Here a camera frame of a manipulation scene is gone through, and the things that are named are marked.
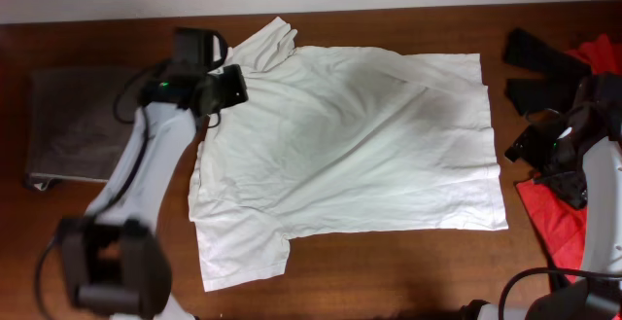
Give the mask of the white t-shirt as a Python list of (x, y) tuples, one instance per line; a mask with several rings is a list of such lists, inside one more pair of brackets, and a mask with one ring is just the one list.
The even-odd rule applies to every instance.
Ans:
[(249, 98), (207, 132), (190, 178), (206, 291), (281, 275), (294, 238), (506, 228), (478, 54), (295, 34), (276, 18), (229, 52)]

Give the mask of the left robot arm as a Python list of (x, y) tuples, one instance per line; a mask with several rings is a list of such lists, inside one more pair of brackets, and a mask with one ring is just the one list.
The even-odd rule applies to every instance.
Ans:
[(133, 128), (104, 189), (82, 217), (59, 221), (57, 250), (69, 304), (98, 316), (189, 319), (172, 295), (156, 238), (160, 206), (179, 159), (211, 117), (248, 99), (241, 68), (215, 30), (179, 27), (173, 54), (129, 80)]

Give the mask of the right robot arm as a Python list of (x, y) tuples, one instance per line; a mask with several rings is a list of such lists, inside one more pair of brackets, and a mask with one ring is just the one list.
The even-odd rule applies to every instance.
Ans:
[[(578, 214), (578, 268), (556, 263), (513, 276), (496, 303), (475, 300), (462, 319), (615, 319), (621, 315), (621, 78), (603, 73), (585, 79), (572, 107), (530, 124), (507, 150), (538, 169), (535, 181)], [(512, 288), (532, 275), (572, 282), (527, 308), (507, 306)]]

